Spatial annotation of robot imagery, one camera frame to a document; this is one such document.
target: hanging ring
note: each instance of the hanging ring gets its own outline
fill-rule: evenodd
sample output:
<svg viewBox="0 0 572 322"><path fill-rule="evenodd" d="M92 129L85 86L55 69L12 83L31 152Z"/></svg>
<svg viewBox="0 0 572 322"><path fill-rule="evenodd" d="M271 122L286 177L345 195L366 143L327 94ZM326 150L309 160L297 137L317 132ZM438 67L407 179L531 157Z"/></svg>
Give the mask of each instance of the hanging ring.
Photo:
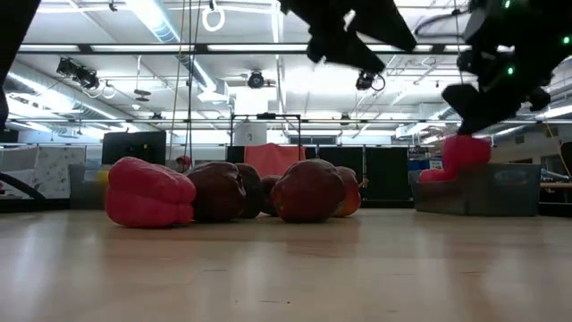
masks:
<svg viewBox="0 0 572 322"><path fill-rule="evenodd" d="M211 26L208 23L208 15L211 13L218 13L220 15L220 19L215 26ZM219 29L221 29L223 27L223 25L226 21L226 17L224 16L224 10L218 9L217 7L215 7L214 9L207 8L207 9L203 10L202 14L203 14L203 26L205 27L206 31L210 31L210 32L218 31Z"/></svg>

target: ceiling beam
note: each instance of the ceiling beam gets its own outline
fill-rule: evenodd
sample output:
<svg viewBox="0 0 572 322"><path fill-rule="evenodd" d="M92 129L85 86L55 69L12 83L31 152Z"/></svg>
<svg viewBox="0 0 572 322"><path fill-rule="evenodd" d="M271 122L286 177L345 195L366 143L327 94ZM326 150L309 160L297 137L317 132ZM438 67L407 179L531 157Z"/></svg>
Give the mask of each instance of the ceiling beam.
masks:
<svg viewBox="0 0 572 322"><path fill-rule="evenodd" d="M457 55L455 44L420 44L412 52L366 44L377 55ZM306 43L22 44L20 55L305 55Z"/></svg>

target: metal frame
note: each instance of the metal frame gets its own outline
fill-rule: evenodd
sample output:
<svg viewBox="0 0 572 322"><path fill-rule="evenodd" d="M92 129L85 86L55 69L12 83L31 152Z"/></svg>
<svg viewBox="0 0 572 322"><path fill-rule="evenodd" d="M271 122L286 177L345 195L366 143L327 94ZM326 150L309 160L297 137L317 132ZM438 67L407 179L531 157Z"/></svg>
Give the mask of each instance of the metal frame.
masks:
<svg viewBox="0 0 572 322"><path fill-rule="evenodd" d="M286 114L289 117L296 117L299 114ZM259 120L259 119L249 119L251 122L255 123L288 123L289 121L286 119L282 120ZM49 118L9 118L8 122L15 122L15 123L25 123L25 122L34 122L34 123L69 123L69 124L79 124L79 123L172 123L173 119L167 120L150 120L150 119L104 119L104 120L86 120L86 119L49 119ZM232 122L233 119L174 119L174 122L177 124L180 123L229 123ZM342 120L344 123L362 123L362 124L413 124L413 123L427 123L427 124L457 124L461 123L461 120L427 120L427 119L390 119L390 120L376 120L376 119L352 119L352 120ZM324 124L324 123L340 123L340 120L332 120L332 119L302 119L299 118L299 123L315 123L315 124ZM572 119L547 119L547 120L507 120L498 122L498 124L510 124L510 125L530 125L530 124L572 124Z"/></svg>
<svg viewBox="0 0 572 322"><path fill-rule="evenodd" d="M272 118L264 118L264 115L271 116ZM298 161L302 160L302 116L300 114L231 114L231 145L234 146L234 120L237 117L246 117L246 121L250 121L250 117L255 117L260 123L271 123L269 121L284 121L283 123L291 124L288 120L289 117L296 118L298 120Z"/></svg>
<svg viewBox="0 0 572 322"><path fill-rule="evenodd" d="M458 55L453 43L419 44L412 52L366 44L377 55ZM461 45L461 50L468 46ZM305 55L307 43L22 44L19 55Z"/></svg>

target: storage bin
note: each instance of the storage bin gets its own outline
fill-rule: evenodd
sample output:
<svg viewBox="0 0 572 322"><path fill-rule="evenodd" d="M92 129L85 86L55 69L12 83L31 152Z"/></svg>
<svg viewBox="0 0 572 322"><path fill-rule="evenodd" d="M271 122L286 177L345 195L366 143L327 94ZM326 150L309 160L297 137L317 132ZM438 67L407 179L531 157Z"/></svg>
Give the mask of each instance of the storage bin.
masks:
<svg viewBox="0 0 572 322"><path fill-rule="evenodd" d="M462 216L536 216L539 165L488 164L459 173L450 182L418 181L409 173L417 211Z"/></svg>

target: red object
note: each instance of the red object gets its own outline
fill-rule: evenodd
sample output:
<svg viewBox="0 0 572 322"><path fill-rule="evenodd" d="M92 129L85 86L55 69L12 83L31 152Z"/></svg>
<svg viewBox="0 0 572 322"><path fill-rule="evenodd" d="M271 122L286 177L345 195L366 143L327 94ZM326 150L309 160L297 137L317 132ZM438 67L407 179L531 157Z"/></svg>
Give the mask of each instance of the red object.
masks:
<svg viewBox="0 0 572 322"><path fill-rule="evenodd" d="M321 159L297 162L272 189L278 216L292 223L324 221L333 216L344 197L338 171Z"/></svg>
<svg viewBox="0 0 572 322"><path fill-rule="evenodd" d="M119 225L165 228L190 223L196 195L195 185L183 174L124 157L109 170L105 210Z"/></svg>
<svg viewBox="0 0 572 322"><path fill-rule="evenodd" d="M270 216L278 216L276 209L274 208L274 203L272 202L272 189L276 183L280 180L280 175L267 175L262 178L260 185L262 186L262 194L264 197L264 202L262 204L262 212Z"/></svg>
<svg viewBox="0 0 572 322"><path fill-rule="evenodd" d="M419 182L447 182L454 180L461 170L485 165L491 160L491 142L468 135L447 138L442 145L443 170L424 170Z"/></svg>
<svg viewBox="0 0 572 322"><path fill-rule="evenodd" d="M419 182L447 182L455 179L455 175L441 169L423 170L419 175Z"/></svg>
<svg viewBox="0 0 572 322"><path fill-rule="evenodd" d="M273 143L244 148L244 162L252 165L261 178L283 175L298 162L298 147L281 147ZM306 148L301 149L301 160L306 160Z"/></svg>
<svg viewBox="0 0 572 322"><path fill-rule="evenodd" d="M197 187L197 198L193 202L196 221L227 222L240 217L247 204L247 194L236 165L208 162L186 175Z"/></svg>
<svg viewBox="0 0 572 322"><path fill-rule="evenodd" d="M361 195L359 194L358 176L356 172L345 166L336 166L338 174L343 180L345 198L341 207L338 208L334 216L351 216L358 211L361 206Z"/></svg>
<svg viewBox="0 0 572 322"><path fill-rule="evenodd" d="M468 135L447 138L442 146L443 169L457 176L460 170L484 165L491 160L491 142Z"/></svg>

